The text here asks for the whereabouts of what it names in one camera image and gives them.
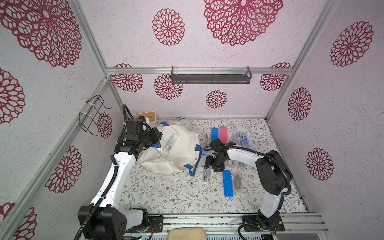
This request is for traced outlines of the clear case with grey compass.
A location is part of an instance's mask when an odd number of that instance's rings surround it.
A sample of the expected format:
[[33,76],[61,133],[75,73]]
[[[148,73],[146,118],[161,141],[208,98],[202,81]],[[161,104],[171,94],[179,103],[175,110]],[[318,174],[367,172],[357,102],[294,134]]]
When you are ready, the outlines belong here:
[[211,180],[211,166],[210,166],[210,160],[212,159],[212,156],[207,156],[204,164],[204,171],[203,171],[203,182],[209,183]]

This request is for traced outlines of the clear case with metal compass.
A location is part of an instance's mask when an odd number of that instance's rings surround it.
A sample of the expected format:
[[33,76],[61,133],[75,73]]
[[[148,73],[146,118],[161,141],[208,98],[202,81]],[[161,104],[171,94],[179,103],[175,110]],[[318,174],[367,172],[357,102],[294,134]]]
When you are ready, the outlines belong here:
[[175,144],[176,140],[178,138],[178,135],[177,134],[172,134],[171,135],[171,138],[169,139],[169,141],[167,142],[167,144],[165,145],[165,148],[164,148],[164,151],[169,153],[171,148],[173,147],[173,145]]

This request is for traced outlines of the long blue pencil case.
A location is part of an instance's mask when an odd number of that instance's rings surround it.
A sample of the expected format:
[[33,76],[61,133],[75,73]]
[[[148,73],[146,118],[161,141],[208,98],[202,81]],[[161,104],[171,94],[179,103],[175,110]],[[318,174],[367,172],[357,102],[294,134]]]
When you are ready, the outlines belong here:
[[233,180],[230,171],[223,171],[223,187],[224,187],[224,196],[226,198],[234,197],[233,189]]

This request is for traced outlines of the blue plastic box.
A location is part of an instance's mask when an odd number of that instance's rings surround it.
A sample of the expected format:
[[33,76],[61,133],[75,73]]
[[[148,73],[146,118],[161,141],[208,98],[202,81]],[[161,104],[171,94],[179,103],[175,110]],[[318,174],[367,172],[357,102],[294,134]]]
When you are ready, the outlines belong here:
[[211,141],[214,141],[219,138],[220,132],[218,128],[212,128],[211,130]]

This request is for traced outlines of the small clear case pink item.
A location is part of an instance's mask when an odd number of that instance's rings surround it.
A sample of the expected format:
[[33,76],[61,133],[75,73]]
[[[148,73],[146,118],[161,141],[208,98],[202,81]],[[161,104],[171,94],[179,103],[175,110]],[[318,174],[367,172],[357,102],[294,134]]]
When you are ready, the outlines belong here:
[[210,142],[211,142],[211,136],[209,134],[205,134],[205,143],[206,143],[206,145],[209,145]]

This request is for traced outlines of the white canvas cartoon tote bag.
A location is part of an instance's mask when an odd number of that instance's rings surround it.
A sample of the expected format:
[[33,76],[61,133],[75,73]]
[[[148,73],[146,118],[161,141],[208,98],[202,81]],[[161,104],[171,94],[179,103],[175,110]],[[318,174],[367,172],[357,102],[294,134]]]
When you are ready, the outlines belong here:
[[[138,162],[155,174],[171,174],[186,170],[189,176],[194,177],[203,151],[199,135],[176,122],[163,121],[159,123],[157,129],[163,134],[160,142],[142,151]],[[167,153],[164,148],[172,134],[177,134],[178,138]]]

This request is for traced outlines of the clear case with green item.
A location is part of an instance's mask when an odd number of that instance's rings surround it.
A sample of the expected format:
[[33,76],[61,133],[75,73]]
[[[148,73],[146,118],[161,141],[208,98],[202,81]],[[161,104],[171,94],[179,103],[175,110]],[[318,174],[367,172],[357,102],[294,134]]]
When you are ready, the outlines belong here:
[[241,192],[243,186],[243,180],[241,173],[236,172],[234,174],[234,190],[236,192]]

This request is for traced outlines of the pink plastic pencil case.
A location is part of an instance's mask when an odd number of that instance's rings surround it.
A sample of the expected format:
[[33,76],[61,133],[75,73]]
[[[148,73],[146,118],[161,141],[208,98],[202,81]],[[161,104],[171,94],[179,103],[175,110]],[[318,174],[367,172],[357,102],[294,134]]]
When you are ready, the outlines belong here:
[[221,127],[220,128],[220,140],[224,143],[228,143],[228,128],[227,127]]

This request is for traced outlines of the clear plastic compass set case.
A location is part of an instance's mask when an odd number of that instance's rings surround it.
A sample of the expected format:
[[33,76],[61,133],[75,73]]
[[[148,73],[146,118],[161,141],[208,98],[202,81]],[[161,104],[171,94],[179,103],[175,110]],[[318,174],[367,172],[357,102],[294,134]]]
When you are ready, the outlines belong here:
[[240,134],[239,132],[235,131],[232,133],[232,138],[231,138],[231,142],[234,143],[235,145],[240,145]]

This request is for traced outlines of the clear case with blue compass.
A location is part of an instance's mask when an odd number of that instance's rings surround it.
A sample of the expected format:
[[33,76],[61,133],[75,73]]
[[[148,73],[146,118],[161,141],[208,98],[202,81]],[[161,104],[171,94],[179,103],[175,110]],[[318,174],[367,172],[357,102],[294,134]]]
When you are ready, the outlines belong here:
[[240,143],[243,148],[247,148],[247,149],[250,148],[247,134],[244,132],[240,132]]

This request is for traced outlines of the clear case with pink pens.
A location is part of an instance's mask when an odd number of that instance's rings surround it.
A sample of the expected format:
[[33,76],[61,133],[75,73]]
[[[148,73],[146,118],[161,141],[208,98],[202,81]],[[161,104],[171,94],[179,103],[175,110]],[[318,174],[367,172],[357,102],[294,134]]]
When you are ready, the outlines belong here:
[[235,161],[235,160],[227,160],[225,162],[225,167],[228,167],[228,168],[235,168],[235,167],[238,167],[238,168],[245,168],[247,165],[244,164],[243,162],[239,162],[239,161]]

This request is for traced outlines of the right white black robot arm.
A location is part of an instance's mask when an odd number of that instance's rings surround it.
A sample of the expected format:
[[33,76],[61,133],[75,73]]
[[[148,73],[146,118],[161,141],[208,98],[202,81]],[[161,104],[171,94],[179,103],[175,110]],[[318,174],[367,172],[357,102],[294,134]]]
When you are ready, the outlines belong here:
[[273,230],[277,232],[282,225],[279,223],[280,211],[285,196],[291,194],[291,180],[293,175],[280,154],[276,151],[261,153],[234,143],[223,143],[215,139],[204,151],[212,151],[212,155],[206,157],[206,162],[215,172],[223,173],[224,194],[227,198],[234,196],[232,176],[225,170],[225,162],[229,160],[238,161],[255,167],[258,172],[260,183],[264,189],[264,198],[255,219],[250,222],[244,221],[238,227],[238,235],[244,240],[242,230],[258,229],[261,231]]

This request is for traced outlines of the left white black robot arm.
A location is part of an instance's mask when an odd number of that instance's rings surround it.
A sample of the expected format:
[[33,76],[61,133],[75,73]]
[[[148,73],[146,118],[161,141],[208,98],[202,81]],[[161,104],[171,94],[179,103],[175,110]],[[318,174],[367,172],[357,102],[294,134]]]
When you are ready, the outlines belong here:
[[122,108],[123,129],[111,155],[111,168],[91,203],[81,206],[78,211],[80,228],[75,234],[76,240],[81,237],[87,240],[121,240],[129,230],[144,232],[149,227],[148,211],[131,208],[123,214],[119,210],[119,197],[139,154],[158,145],[162,133],[151,128],[144,116],[135,119],[127,105]]

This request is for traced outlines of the white wooden-top tissue box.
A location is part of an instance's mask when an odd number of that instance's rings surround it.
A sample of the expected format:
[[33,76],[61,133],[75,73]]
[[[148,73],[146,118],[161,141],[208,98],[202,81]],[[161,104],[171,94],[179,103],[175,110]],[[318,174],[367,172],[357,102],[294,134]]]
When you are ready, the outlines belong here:
[[151,128],[154,128],[158,125],[157,116],[155,112],[145,112],[145,113],[139,113],[139,114],[133,115],[135,119],[137,119],[140,116],[146,117],[147,119],[146,121]]

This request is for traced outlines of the white round alarm clock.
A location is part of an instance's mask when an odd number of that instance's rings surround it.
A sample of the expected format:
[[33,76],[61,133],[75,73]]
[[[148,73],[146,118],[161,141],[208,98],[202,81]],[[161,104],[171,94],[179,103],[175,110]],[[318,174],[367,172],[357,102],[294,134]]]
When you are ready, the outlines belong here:
[[190,119],[186,119],[186,118],[181,118],[179,120],[180,124],[182,126],[184,126],[185,128],[190,128],[192,126],[192,122]]

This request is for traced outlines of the floral table mat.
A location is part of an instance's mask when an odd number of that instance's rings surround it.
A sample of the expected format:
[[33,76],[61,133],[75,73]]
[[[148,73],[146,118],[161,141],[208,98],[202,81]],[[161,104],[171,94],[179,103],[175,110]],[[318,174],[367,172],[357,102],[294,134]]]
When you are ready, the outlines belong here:
[[[275,140],[264,120],[191,120],[189,130],[197,133],[204,147],[205,134],[211,136],[212,128],[227,127],[228,140],[232,133],[247,134],[250,149],[267,153],[277,150]],[[224,196],[222,173],[211,172],[209,183],[203,182],[205,158],[202,158],[196,175],[188,172],[157,175],[140,164],[130,172],[124,186],[119,204],[121,209],[145,208],[150,214],[195,214],[195,213],[255,213],[261,207],[264,189],[256,168],[228,168],[232,177],[241,173],[243,186],[241,192],[234,190],[233,198]]]

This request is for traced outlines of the beige cushioned pad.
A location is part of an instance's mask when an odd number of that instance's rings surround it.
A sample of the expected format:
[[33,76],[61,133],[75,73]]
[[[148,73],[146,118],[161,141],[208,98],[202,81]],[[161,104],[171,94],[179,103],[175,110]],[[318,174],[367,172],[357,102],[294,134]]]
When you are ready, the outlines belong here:
[[207,234],[203,228],[178,228],[168,233],[168,240],[206,240]]

